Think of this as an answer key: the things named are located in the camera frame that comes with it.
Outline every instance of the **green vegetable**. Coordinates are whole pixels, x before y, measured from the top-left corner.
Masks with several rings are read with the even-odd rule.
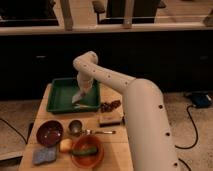
[[[70,153],[74,156],[88,156],[94,155],[98,152],[97,147],[89,147],[85,150],[71,150]]]

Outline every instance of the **tray rim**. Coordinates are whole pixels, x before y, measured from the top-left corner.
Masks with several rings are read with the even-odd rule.
[[[52,83],[51,83],[51,88],[50,88],[50,92],[49,92],[49,95],[48,95],[48,102],[47,102],[47,106],[46,106],[46,111],[47,112],[51,112],[53,114],[65,114],[65,113],[79,113],[79,112],[91,112],[91,111],[97,111],[99,108],[100,108],[100,105],[101,105],[101,98],[100,98],[100,84],[97,80],[94,79],[94,82],[93,84],[95,83],[96,86],[97,86],[97,95],[98,95],[98,105],[96,106],[91,106],[91,107],[88,107],[88,108],[84,108],[84,109],[71,109],[71,108],[63,108],[63,109],[51,109],[50,108],[50,102],[51,102],[51,98],[52,98],[52,94],[53,94],[53,89],[54,89],[54,84],[57,82],[57,81],[67,81],[67,80],[77,80],[76,77],[63,77],[63,78],[54,78],[52,80]]]

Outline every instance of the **food item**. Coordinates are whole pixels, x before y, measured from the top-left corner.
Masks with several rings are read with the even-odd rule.
[[[120,100],[114,100],[111,103],[109,102],[103,102],[101,103],[101,112],[111,112],[114,109],[118,108],[121,105]]]
[[[67,153],[71,150],[72,148],[72,140],[67,138],[67,139],[63,139],[60,142],[60,148],[59,151],[62,153]]]
[[[74,156],[94,155],[97,152],[98,152],[98,148],[97,147],[89,147],[89,148],[84,149],[84,150],[77,150],[77,149],[71,150],[71,154],[74,155]]]

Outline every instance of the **floor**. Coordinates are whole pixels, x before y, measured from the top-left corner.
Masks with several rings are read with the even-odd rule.
[[[195,140],[195,130],[186,108],[192,104],[184,93],[164,94],[169,123],[174,143],[178,146],[190,146]],[[197,126],[198,144],[190,150],[177,149],[178,157],[190,165],[192,171],[213,170],[213,106],[204,109],[191,108],[191,116]]]
[[[55,0],[57,17],[62,20],[59,0]],[[70,0],[71,14],[75,26],[97,25],[92,6],[93,0]],[[107,0],[101,0],[106,7]],[[213,9],[212,0],[163,0],[166,8],[158,9],[155,23],[201,22]]]
[[[0,118],[7,121],[27,139],[29,125],[34,122],[39,105],[40,100],[0,101]],[[20,158],[15,157],[22,156],[25,142],[2,120],[0,120],[0,130],[0,170],[16,171]]]

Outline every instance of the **black cabinet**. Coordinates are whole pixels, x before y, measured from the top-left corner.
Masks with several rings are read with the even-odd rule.
[[[54,78],[75,77],[73,59],[154,81],[163,91],[213,88],[213,31],[0,36],[0,99],[42,98]]]

